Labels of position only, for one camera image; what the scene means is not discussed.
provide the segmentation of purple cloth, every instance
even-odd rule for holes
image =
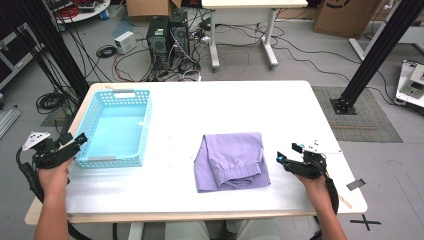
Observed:
[[[194,162],[198,192],[271,184],[260,133],[204,135]]]

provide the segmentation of basket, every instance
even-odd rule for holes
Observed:
[[[75,162],[82,168],[142,166],[151,113],[149,90],[96,91],[76,134],[88,141]]]

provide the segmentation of gray floor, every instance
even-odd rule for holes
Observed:
[[[118,17],[112,17],[108,21],[92,18],[74,25],[78,28],[81,39],[93,58],[99,47],[113,44],[114,31],[119,32],[119,29],[123,29]],[[347,39],[314,33],[312,22],[284,21],[276,25],[284,29],[285,34],[282,36],[284,39],[302,50],[331,51],[359,61]],[[146,23],[136,23],[133,31],[145,34],[147,26]],[[222,42],[233,44],[253,42],[240,31],[221,29],[221,32],[218,38]],[[64,37],[76,61],[83,69],[81,56],[76,51],[69,32],[65,32]],[[360,40],[362,46],[366,46],[367,43],[366,39]],[[334,55],[299,52],[283,41],[279,41],[277,46],[287,47],[296,58],[311,60],[322,70],[342,73],[348,78],[351,78],[358,68],[358,64]],[[310,63],[295,61],[287,50],[275,50],[280,65],[269,70],[260,45],[253,48],[219,46],[218,49],[221,53],[228,53],[221,55],[228,66],[225,68],[223,64],[221,70],[213,74],[208,59],[209,51],[206,49],[202,53],[204,56],[204,60],[201,61],[202,81],[230,77],[228,80],[231,81],[307,80],[313,86],[346,86],[347,84],[347,80],[341,76],[320,73]],[[423,54],[414,46],[398,44],[380,68],[392,98],[404,59],[424,62]],[[134,54],[120,63],[120,68],[133,78],[144,75],[148,66],[147,52]],[[112,78],[112,59],[100,60],[99,67]],[[107,81],[103,76],[100,78],[102,81]],[[88,80],[99,81],[93,74]],[[370,86],[384,90],[384,82],[380,76],[375,76]],[[22,115],[0,140],[0,190],[2,193],[0,195],[0,239],[31,239],[34,234],[35,227],[24,223],[25,214],[34,196],[28,190],[28,184],[17,168],[15,154],[31,131],[47,131],[57,136],[54,128],[40,127],[45,116],[38,114],[35,108],[36,99],[51,90],[52,87],[45,75],[33,61],[1,90],[7,107],[18,105]],[[382,225],[370,225],[371,229],[368,231],[364,224],[350,223],[350,220],[362,220],[360,214],[343,215],[339,219],[350,239],[422,239],[424,235],[424,187],[421,185],[424,183],[424,174],[422,174],[424,171],[423,116],[404,107],[388,105],[380,94],[375,91],[373,94],[403,143],[339,142],[339,144],[355,177],[362,178],[367,183],[361,188],[368,203],[366,218],[379,221]],[[31,154],[24,153],[22,159],[29,160]],[[219,224],[220,222],[208,222],[212,237],[216,236]],[[147,224],[143,239],[163,239],[163,226],[163,223]],[[76,227],[93,239],[112,238],[111,224],[80,224]],[[281,228],[287,233],[283,239],[309,239],[316,230],[316,225],[310,217],[281,218]],[[118,225],[119,238],[125,239],[128,230],[129,224]]]

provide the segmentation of person's leg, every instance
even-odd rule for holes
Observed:
[[[277,218],[238,220],[237,227],[237,240],[283,239]]]
[[[204,221],[167,222],[165,240],[209,240],[209,233]]]

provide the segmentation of computer tower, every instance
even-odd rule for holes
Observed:
[[[172,42],[169,36],[169,17],[153,16],[147,30],[147,43],[153,68],[168,70],[172,66]]]
[[[176,10],[170,20],[172,40],[174,40],[175,57],[185,56],[184,52],[190,56],[190,44],[188,41],[188,20],[187,12]]]

